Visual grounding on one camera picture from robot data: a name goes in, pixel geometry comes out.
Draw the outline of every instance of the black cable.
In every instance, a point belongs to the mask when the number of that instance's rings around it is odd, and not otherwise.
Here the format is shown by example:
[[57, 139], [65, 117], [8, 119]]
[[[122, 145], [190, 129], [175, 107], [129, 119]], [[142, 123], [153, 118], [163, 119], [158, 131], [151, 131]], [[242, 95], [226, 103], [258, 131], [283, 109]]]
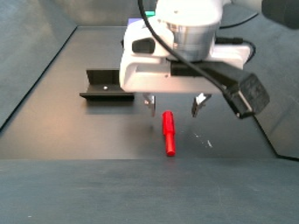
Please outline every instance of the black cable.
[[138, 7], [139, 7], [139, 11], [141, 11], [141, 15], [142, 18], [145, 20], [145, 24], [150, 30], [150, 32], [154, 35], [154, 38], [157, 39], [157, 41], [159, 42], [159, 44], [163, 46], [163, 48], [166, 49], [166, 51], [194, 71], [197, 72], [201, 76], [203, 76], [219, 89], [219, 91], [226, 95], [227, 94], [227, 90], [226, 87], [221, 85], [221, 83], [209, 75], [209, 73], [206, 73], [202, 69], [199, 69], [189, 60], [185, 59], [185, 57], [174, 51], [174, 49], [165, 43], [165, 41], [162, 40], [162, 38], [158, 36], [158, 34], [155, 33], [154, 27], [151, 26], [149, 20], [147, 20], [147, 16], [146, 16], [146, 9], [145, 9], [145, 3], [143, 0], [138, 0]]
[[258, 13], [255, 13], [253, 16], [250, 16], [249, 18], [246, 18], [242, 22], [237, 23], [237, 24], [229, 24], [229, 25], [223, 25], [219, 29], [229, 29], [233, 27], [237, 27], [239, 25], [243, 25], [246, 22], [249, 22], [251, 19], [254, 19], [258, 16]]
[[247, 63], [249, 63], [257, 55], [258, 48], [257, 48], [255, 44], [253, 42], [250, 42], [249, 40], [243, 40], [243, 43], [249, 44], [251, 46], [251, 49], [253, 49], [251, 54], [247, 58]]
[[243, 38], [217, 37], [215, 44], [219, 44], [219, 45], [243, 45], [243, 44], [249, 44], [251, 46], [251, 54], [250, 54], [250, 56], [247, 58], [247, 63], [253, 60], [253, 58], [257, 55], [258, 48], [257, 48], [255, 44], [251, 41], [249, 41], [249, 40], [246, 40]]

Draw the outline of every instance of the white robot body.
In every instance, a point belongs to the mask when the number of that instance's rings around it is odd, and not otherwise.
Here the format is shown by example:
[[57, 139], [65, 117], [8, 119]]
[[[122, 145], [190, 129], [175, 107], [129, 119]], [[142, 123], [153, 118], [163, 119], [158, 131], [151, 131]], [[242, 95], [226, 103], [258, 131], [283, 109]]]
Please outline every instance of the white robot body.
[[[161, 0], [157, 16], [149, 19], [155, 32], [167, 45], [189, 61], [223, 61], [238, 68], [249, 59], [246, 45], [215, 45], [215, 32], [221, 26], [223, 0]], [[153, 53], [133, 50], [135, 41], [153, 39]], [[126, 30], [125, 54], [121, 63], [121, 87], [127, 92], [143, 93], [219, 93], [219, 89], [202, 77], [171, 75], [174, 57], [153, 38], [143, 20]]]

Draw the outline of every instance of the black bracket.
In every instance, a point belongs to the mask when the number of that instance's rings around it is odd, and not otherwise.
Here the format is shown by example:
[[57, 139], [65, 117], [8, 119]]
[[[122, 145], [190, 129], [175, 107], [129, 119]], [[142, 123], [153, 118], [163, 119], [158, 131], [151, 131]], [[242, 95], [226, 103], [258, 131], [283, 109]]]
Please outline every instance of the black bracket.
[[119, 70], [117, 69], [90, 69], [89, 75], [89, 91], [79, 95], [93, 101], [126, 101], [135, 99], [135, 94], [126, 92], [119, 86]]

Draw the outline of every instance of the red pen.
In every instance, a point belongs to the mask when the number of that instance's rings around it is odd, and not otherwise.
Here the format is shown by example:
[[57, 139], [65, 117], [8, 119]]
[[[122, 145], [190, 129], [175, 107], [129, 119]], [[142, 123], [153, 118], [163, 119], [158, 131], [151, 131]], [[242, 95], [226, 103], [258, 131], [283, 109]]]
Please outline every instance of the red pen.
[[175, 156], [175, 143], [174, 143], [174, 113], [167, 110], [163, 112], [163, 134], [166, 141], [166, 154], [169, 157]]

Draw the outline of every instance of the gray wall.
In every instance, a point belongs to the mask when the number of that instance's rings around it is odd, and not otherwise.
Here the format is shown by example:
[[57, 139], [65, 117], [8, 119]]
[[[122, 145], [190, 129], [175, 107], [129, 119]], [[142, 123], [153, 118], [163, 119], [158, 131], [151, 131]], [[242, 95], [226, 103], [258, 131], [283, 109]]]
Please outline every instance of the gray wall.
[[77, 25], [49, 0], [0, 0], [0, 127]]
[[[53, 0], [78, 25], [119, 26], [127, 19], [141, 17], [137, 0]], [[145, 9], [155, 9], [157, 0], [145, 1]]]

